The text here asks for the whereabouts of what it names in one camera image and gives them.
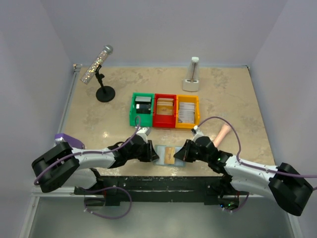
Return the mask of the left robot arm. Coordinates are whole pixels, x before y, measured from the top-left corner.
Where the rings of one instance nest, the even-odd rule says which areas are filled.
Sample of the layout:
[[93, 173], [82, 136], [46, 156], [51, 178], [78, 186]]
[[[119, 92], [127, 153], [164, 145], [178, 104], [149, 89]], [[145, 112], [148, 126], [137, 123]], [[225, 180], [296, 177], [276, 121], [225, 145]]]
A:
[[97, 179], [92, 169], [114, 169], [133, 159], [149, 163], [159, 159], [159, 155], [151, 140], [137, 134], [95, 151], [73, 148], [68, 142], [62, 142], [32, 162], [36, 176], [34, 185], [39, 186], [43, 193], [49, 193], [69, 183], [98, 194], [103, 182]]

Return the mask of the black VIP card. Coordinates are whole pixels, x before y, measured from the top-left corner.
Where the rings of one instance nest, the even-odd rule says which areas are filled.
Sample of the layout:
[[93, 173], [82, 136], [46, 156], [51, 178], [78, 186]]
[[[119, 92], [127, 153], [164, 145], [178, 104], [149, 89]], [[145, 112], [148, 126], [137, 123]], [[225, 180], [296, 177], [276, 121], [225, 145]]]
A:
[[150, 114], [151, 113], [151, 104], [136, 104], [136, 113], [137, 114]]

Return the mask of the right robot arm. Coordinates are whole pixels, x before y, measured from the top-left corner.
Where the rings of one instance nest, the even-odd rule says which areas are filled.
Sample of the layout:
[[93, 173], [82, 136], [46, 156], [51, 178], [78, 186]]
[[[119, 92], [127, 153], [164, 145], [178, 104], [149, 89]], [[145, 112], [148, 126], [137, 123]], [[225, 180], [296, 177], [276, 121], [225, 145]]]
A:
[[216, 173], [223, 174], [221, 190], [225, 194], [243, 191], [274, 200], [285, 212], [301, 216], [313, 187], [291, 165], [268, 166], [218, 150], [207, 136], [186, 140], [174, 154], [176, 159], [192, 163], [202, 161]]

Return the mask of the teal leather card holder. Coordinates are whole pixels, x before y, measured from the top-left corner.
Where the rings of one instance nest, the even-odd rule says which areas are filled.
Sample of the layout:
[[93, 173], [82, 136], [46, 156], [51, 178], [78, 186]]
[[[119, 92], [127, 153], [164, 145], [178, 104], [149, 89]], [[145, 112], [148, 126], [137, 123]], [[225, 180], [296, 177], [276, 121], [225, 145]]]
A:
[[166, 164], [165, 159], [165, 148], [166, 145], [155, 145], [155, 152], [159, 156], [157, 160], [154, 160], [153, 164], [156, 166], [166, 166], [166, 167], [185, 167], [185, 162], [179, 159], [175, 159], [173, 164]]

